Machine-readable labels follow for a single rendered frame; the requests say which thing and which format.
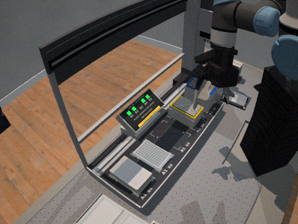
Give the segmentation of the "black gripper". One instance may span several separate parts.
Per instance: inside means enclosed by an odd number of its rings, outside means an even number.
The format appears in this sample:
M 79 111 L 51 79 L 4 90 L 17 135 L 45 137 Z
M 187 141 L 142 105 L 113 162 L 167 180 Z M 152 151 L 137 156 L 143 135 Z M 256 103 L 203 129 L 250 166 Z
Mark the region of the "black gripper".
M 228 104 L 230 96 L 235 97 L 230 87 L 237 86 L 239 69 L 233 67 L 233 57 L 237 55 L 238 50 L 234 46 L 226 48 L 214 45 L 212 42 L 210 47 L 216 50 L 216 57 L 207 62 L 198 76 L 193 102 L 194 110 L 199 103 L 199 99 L 208 101 L 210 98 L 211 82 L 207 81 L 208 78 L 216 87 L 223 88 L 226 104 Z

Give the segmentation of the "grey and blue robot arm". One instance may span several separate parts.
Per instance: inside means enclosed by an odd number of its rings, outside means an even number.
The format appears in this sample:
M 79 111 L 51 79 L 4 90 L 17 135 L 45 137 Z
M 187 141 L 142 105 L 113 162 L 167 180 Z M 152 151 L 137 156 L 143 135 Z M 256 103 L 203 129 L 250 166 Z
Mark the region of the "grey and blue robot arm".
M 214 0 L 210 41 L 232 48 L 237 28 L 274 37 L 271 55 L 280 80 L 298 93 L 298 0 Z M 218 31 L 217 31 L 218 30 Z M 222 32 L 223 31 L 223 32 Z

